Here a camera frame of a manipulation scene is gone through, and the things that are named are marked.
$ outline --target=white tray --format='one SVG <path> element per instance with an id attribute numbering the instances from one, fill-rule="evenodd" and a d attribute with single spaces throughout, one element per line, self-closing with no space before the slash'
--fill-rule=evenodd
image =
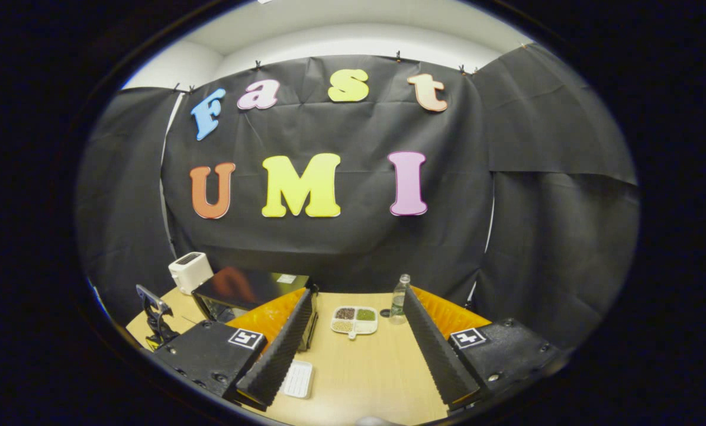
<path id="1" fill-rule="evenodd" d="M 355 309 L 355 312 L 353 312 L 353 319 L 348 320 L 348 319 L 336 318 L 337 312 L 342 308 Z M 357 320 L 356 318 L 358 316 L 359 309 L 365 309 L 367 311 L 374 312 L 373 321 L 371 321 L 371 320 Z M 345 324 L 350 324 L 349 331 L 339 330 L 339 329 L 334 328 L 334 323 L 336 323 L 337 321 L 341 321 L 342 323 L 345 323 Z M 334 313 L 331 315 L 331 324 L 329 324 L 329 327 L 332 329 L 332 331 L 336 331 L 337 333 L 347 333 L 347 337 L 349 337 L 351 340 L 355 339 L 355 336 L 358 334 L 371 334 L 371 333 L 375 332 L 378 326 L 379 326 L 379 313 L 376 312 L 376 309 L 369 307 L 369 306 L 339 306 L 334 310 Z"/>
<path id="2" fill-rule="evenodd" d="M 313 366 L 309 362 L 293 360 L 280 389 L 285 395 L 305 399 L 310 394 L 312 376 Z"/>

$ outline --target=white wall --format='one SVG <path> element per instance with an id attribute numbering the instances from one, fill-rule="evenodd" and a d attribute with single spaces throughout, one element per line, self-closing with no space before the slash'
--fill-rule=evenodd
<path id="1" fill-rule="evenodd" d="M 179 41 L 150 60 L 124 86 L 199 87 L 209 81 L 261 65 L 331 54 L 371 54 L 423 60 L 445 67 L 481 68 L 501 54 L 453 35 L 388 24 L 344 24 L 318 27 L 270 38 L 228 56 L 193 43 Z"/>
<path id="2" fill-rule="evenodd" d="M 205 46 L 178 41 L 145 64 L 123 86 L 169 87 L 179 83 L 179 89 L 199 87 L 213 80 L 213 75 L 224 56 Z"/>

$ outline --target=foam letter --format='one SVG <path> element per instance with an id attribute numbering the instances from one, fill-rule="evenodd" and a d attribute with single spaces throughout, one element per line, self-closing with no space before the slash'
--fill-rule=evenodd
<path id="1" fill-rule="evenodd" d="M 285 156 L 268 157 L 263 168 L 269 171 L 266 207 L 261 210 L 266 218 L 282 218 L 287 208 L 282 205 L 282 195 L 293 215 L 301 213 L 308 194 L 310 202 L 306 215 L 312 218 L 332 218 L 340 215 L 340 206 L 334 202 L 334 169 L 340 164 L 337 154 L 316 154 L 310 159 L 303 177 L 292 167 Z"/>
<path id="2" fill-rule="evenodd" d="M 329 78 L 333 87 L 328 90 L 329 98 L 334 102 L 358 102 L 369 94 L 369 87 L 364 81 L 369 80 L 364 70 L 339 70 Z"/>
<path id="3" fill-rule="evenodd" d="M 395 202 L 390 213 L 395 216 L 418 216 L 426 213 L 421 201 L 421 164 L 426 156 L 411 151 L 391 153 L 387 159 L 395 165 Z"/>
<path id="4" fill-rule="evenodd" d="M 408 83 L 415 84 L 415 99 L 429 111 L 444 111 L 447 102 L 437 99 L 437 90 L 444 90 L 445 84 L 434 81 L 431 75 L 410 76 Z"/>
<path id="5" fill-rule="evenodd" d="M 226 90 L 217 89 L 190 111 L 190 114 L 195 116 L 195 123 L 198 124 L 198 140 L 203 140 L 218 126 L 218 120 L 212 120 L 211 116 L 216 117 L 221 113 L 221 103 L 218 100 L 225 94 Z"/>
<path id="6" fill-rule="evenodd" d="M 271 108 L 276 103 L 276 93 L 279 92 L 279 81 L 256 81 L 245 89 L 247 94 L 242 95 L 237 101 L 237 108 L 258 109 Z"/>
<path id="7" fill-rule="evenodd" d="M 198 216 L 206 219 L 218 219 L 229 210 L 231 172 L 234 163 L 222 163 L 215 167 L 218 175 L 218 201 L 210 204 L 206 199 L 206 178 L 210 175 L 210 167 L 196 167 L 190 170 L 192 178 L 192 207 Z"/>

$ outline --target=orange letter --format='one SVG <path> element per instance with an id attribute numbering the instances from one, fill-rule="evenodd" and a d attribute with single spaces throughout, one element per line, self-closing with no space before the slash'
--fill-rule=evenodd
<path id="1" fill-rule="evenodd" d="M 210 204 L 206 198 L 206 178 L 210 175 L 210 167 L 196 167 L 190 170 L 192 207 L 201 218 L 218 219 L 226 215 L 229 210 L 231 172 L 234 172 L 234 168 L 234 163 L 222 163 L 215 167 L 215 173 L 218 175 L 218 201 L 215 204 Z"/>
<path id="2" fill-rule="evenodd" d="M 410 76 L 408 83 L 415 85 L 415 100 L 429 111 L 444 111 L 447 102 L 437 99 L 437 89 L 444 90 L 445 84 L 434 81 L 431 75 Z"/>

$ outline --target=letter m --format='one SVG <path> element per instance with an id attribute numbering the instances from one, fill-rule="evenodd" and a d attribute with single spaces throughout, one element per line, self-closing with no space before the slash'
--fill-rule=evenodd
<path id="1" fill-rule="evenodd" d="M 316 154 L 310 159 L 303 177 L 292 167 L 285 156 L 268 157 L 263 168 L 269 172 L 266 191 L 266 207 L 261 210 L 266 218 L 282 218 L 287 208 L 282 205 L 282 195 L 293 215 L 301 213 L 303 204 L 310 194 L 306 214 L 313 218 L 339 216 L 340 206 L 334 202 L 334 169 L 340 164 L 336 154 Z"/>

